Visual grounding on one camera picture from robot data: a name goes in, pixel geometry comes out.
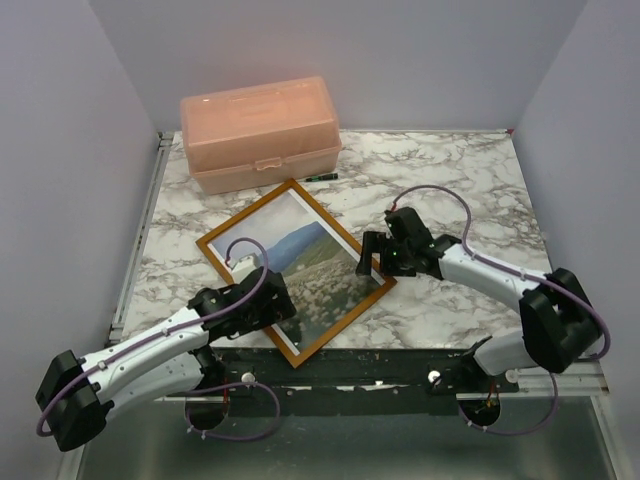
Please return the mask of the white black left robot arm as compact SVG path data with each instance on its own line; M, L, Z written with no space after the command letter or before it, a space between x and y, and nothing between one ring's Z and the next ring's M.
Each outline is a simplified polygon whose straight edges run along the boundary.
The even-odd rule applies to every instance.
M139 334L98 352L53 358L36 392L38 436L60 451L85 445L129 407L160 397L257 388L234 380L211 348L287 320L297 310L284 277L264 267L240 283L200 290L185 307Z

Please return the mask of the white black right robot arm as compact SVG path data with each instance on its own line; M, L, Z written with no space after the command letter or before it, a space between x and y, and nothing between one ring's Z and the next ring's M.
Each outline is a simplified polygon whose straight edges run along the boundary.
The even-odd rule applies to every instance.
M460 379L480 392L496 376L511 369L541 367L562 373L608 333L571 272L558 269L535 274L492 258L472 254L451 235L434 238L428 231L412 237L389 237L383 232L363 234L356 273L372 272L379 256L386 276L429 275L464 285L506 305L519 314L521 330L475 344L460 367Z

